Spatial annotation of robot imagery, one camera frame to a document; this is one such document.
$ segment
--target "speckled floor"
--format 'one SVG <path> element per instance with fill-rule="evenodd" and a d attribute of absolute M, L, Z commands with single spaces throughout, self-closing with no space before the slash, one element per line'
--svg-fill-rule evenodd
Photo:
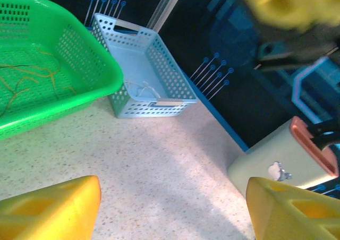
<path fill-rule="evenodd" d="M 254 239 L 226 176 L 242 154 L 202 103 L 178 117 L 116 119 L 107 98 L 0 143 L 0 199 L 98 175 L 93 240 Z"/>

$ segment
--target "basket handle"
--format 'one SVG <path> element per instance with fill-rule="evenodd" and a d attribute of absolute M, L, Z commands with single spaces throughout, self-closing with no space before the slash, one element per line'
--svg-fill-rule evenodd
<path fill-rule="evenodd" d="M 149 106 L 150 107 L 175 107 L 175 106 L 181 106 L 183 104 L 183 100 L 181 99 L 161 99 L 157 102 L 152 102 Z"/>
<path fill-rule="evenodd" d="M 123 21 L 123 20 L 116 20 L 113 23 L 114 27 L 113 30 L 119 33 L 136 36 L 140 31 L 140 26 L 137 24 L 133 24 L 131 22 Z"/>

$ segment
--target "white string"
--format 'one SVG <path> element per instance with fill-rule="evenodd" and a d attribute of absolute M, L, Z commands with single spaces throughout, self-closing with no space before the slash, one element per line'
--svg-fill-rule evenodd
<path fill-rule="evenodd" d="M 142 93 L 146 90 L 146 89 L 150 89 L 151 91 L 152 91 L 152 93 L 153 93 L 153 95 L 156 97 L 156 98 L 160 98 L 160 95 L 159 95 L 159 93 L 153 88 L 153 87 L 151 87 L 146 81 L 143 81 L 143 86 L 142 85 L 139 85 L 139 84 L 137 84 L 137 83 L 135 83 L 135 82 L 131 82 L 131 81 L 124 81 L 126 84 L 127 84 L 127 89 L 129 89 L 130 88 L 130 85 L 131 84 L 134 84 L 134 85 L 137 85 L 138 87 L 139 87 L 139 89 L 142 89 L 140 92 L 139 92 L 139 94 L 137 94 L 136 95 L 136 97 L 140 97 L 141 95 L 142 95 Z"/>

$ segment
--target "green plastic basket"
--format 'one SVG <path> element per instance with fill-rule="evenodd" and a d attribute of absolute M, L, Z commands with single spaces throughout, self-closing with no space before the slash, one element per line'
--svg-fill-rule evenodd
<path fill-rule="evenodd" d="M 115 93 L 123 74 L 69 11 L 48 0 L 0 0 L 0 140 Z"/>

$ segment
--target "yellow string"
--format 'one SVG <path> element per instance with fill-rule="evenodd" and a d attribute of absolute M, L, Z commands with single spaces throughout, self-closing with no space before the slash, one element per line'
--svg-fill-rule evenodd
<path fill-rule="evenodd" d="M 71 86 L 64 87 L 63 89 L 70 89 L 74 95 L 77 95 L 76 91 Z"/>
<path fill-rule="evenodd" d="M 15 93 L 14 90 L 7 84 L 7 82 L 0 76 L 0 80 L 4 83 L 6 88 L 8 88 L 13 94 Z"/>
<path fill-rule="evenodd" d="M 19 92 L 17 92 L 16 90 L 18 89 L 18 87 L 19 87 L 19 84 L 20 83 L 22 83 L 22 81 L 23 80 L 31 80 L 31 81 L 33 81 L 33 82 L 35 82 L 35 83 L 39 83 L 36 79 L 34 79 L 34 78 L 31 78 L 31 77 L 28 77 L 28 76 L 25 76 L 25 77 L 23 77 L 23 78 L 21 78 L 20 79 L 20 81 L 16 84 L 16 86 L 15 86 L 15 90 L 13 90 L 7 83 L 6 83 L 6 81 L 0 76 L 0 79 L 2 80 L 2 82 L 4 83 L 4 85 L 13 93 L 13 96 L 12 96 L 12 98 L 11 98 L 11 100 L 7 103 L 7 105 L 6 105 L 6 107 L 5 107 L 5 109 L 4 109 L 4 111 L 0 114 L 0 117 L 2 117 L 5 113 L 6 113 L 6 111 L 9 109 L 9 107 L 11 106 L 11 104 L 12 104 L 12 102 L 18 97 L 18 95 L 19 94 L 21 94 L 21 93 L 23 93 L 23 92 L 26 92 L 26 91 L 28 91 L 30 88 L 26 88 L 26 89 L 24 89 L 24 90 L 22 90 L 22 91 L 19 91 Z"/>
<path fill-rule="evenodd" d="M 43 51 L 40 50 L 40 48 L 38 48 L 38 51 L 39 51 L 41 54 L 44 54 L 44 55 L 48 55 L 48 56 L 54 57 L 54 58 L 59 62 L 59 67 L 58 67 L 58 69 L 57 69 L 55 72 L 52 72 L 50 69 L 45 68 L 45 67 L 39 67 L 39 66 L 33 66 L 33 65 L 29 65 L 28 67 L 30 67 L 30 68 L 35 68 L 35 69 L 38 69 L 38 70 L 41 70 L 41 71 L 47 71 L 47 72 L 49 73 L 49 75 L 38 74 L 38 73 L 36 73 L 36 72 L 28 71 L 28 70 L 19 68 L 19 67 L 17 67 L 17 66 L 7 65 L 7 64 L 0 64 L 0 67 L 8 67 L 8 68 L 15 69 L 15 70 L 18 70 L 18 71 L 20 71 L 20 72 L 32 74 L 32 75 L 35 75 L 35 76 L 38 76 L 38 77 L 41 77 L 41 78 L 50 78 L 50 79 L 51 79 L 52 86 L 53 86 L 53 92 L 54 92 L 56 98 L 59 99 L 58 94 L 57 94 L 56 85 L 55 85 L 54 75 L 57 74 L 57 73 L 60 71 L 60 69 L 61 69 L 61 63 L 60 63 L 60 61 L 57 59 L 57 57 L 54 56 L 53 54 L 47 53 L 47 52 L 43 52 Z M 5 114 L 5 112 L 6 112 L 6 111 L 8 110 L 8 108 L 10 107 L 11 103 L 18 97 L 19 94 L 21 94 L 21 93 L 23 93 L 23 92 L 29 90 L 29 88 L 27 88 L 27 89 L 24 89 L 24 90 L 19 91 L 19 92 L 16 91 L 16 90 L 18 89 L 18 87 L 19 87 L 19 84 L 20 84 L 23 80 L 31 80 L 31 81 L 33 81 L 33 82 L 35 82 L 35 83 L 39 83 L 39 82 L 38 82 L 37 80 L 35 80 L 34 78 L 25 76 L 25 77 L 23 77 L 23 78 L 16 84 L 15 90 L 13 90 L 1 76 L 0 76 L 0 80 L 3 82 L 3 84 L 6 86 L 6 88 L 8 88 L 8 89 L 13 93 L 13 97 L 12 97 L 11 100 L 7 103 L 7 105 L 6 105 L 6 107 L 5 107 L 5 110 L 0 114 L 0 117 L 3 116 L 3 115 Z M 76 91 L 75 91 L 71 86 L 64 87 L 63 89 L 70 89 L 70 90 L 73 92 L 74 95 L 77 95 Z"/>

